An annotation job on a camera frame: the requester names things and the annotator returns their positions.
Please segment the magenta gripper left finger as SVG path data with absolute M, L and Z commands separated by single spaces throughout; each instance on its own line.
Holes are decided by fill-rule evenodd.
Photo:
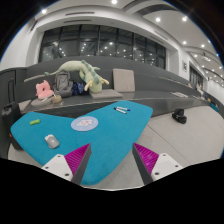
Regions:
M 81 184 L 89 158 L 91 144 L 83 145 L 67 155 L 57 154 L 42 169 L 77 185 Z

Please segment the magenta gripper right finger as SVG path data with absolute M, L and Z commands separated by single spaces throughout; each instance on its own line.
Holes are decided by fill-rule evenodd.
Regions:
M 167 153 L 157 154 L 137 143 L 132 146 L 132 154 L 145 185 L 182 169 Z

